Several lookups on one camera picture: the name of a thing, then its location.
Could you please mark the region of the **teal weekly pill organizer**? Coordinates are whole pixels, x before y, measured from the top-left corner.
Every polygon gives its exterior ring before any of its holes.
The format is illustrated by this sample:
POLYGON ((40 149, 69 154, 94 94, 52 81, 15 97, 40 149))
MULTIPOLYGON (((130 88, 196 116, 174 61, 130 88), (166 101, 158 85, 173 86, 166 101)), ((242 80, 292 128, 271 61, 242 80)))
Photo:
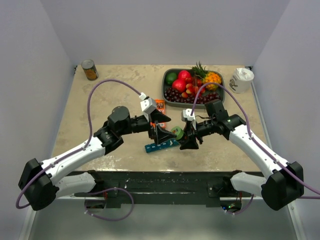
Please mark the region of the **teal weekly pill organizer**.
POLYGON ((152 144, 147 144, 144 146, 144 149, 145 149, 145 152, 146 153, 152 153, 152 152, 156 152, 156 151, 159 151, 159 150, 164 150, 164 149, 168 149, 168 148, 171 148, 171 147, 176 147, 176 146, 179 146, 180 144, 174 140, 174 139, 170 139, 170 140, 167 140, 161 144, 155 144, 155 143, 152 143, 152 144))

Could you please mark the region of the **green black pill bottle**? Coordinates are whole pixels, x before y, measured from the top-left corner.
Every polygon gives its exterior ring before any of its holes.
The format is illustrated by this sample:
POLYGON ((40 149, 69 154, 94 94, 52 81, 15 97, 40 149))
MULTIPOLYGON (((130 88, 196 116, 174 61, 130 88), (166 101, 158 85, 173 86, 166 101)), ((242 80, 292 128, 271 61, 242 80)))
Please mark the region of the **green black pill bottle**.
POLYGON ((176 141, 181 141, 181 140, 183 140, 184 138, 185 138, 185 132, 184 132, 184 130, 181 128, 181 127, 179 127, 179 126, 175 126, 175 127, 173 127, 172 129, 171 129, 171 132, 173 133, 173 134, 175 134, 175 140, 176 141))

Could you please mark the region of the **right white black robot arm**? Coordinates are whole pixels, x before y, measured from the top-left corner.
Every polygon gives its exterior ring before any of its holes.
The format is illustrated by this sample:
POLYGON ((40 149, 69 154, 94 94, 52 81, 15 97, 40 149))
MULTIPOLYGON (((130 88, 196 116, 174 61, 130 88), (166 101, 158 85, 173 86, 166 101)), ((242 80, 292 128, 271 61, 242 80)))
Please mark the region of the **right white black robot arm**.
POLYGON ((185 127, 176 138, 180 149, 197 150, 205 136, 219 134, 240 148, 263 175, 233 171, 222 185, 227 196, 246 192, 261 197, 271 209, 278 211, 304 195, 304 173, 299 163, 290 163, 273 152, 248 129, 248 123, 239 115, 229 115, 220 100, 206 103, 205 108, 209 119, 200 123, 196 121, 192 109, 182 111, 181 119, 185 127))

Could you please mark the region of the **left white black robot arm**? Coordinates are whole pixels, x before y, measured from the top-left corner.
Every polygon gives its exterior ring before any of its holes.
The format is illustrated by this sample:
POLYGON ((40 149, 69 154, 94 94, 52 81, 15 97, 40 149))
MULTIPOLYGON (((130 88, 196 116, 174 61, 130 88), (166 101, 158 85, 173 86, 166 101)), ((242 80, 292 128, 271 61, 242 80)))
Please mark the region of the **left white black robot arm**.
POLYGON ((26 162, 18 186, 27 206, 39 211, 50 205, 62 188, 58 185, 69 173, 82 165, 105 156, 123 144, 123 135, 147 132, 155 144, 172 139, 174 134, 160 127, 171 118, 157 109, 140 116, 130 116, 125 106, 115 107, 103 126, 84 143, 42 162, 33 158, 26 162))

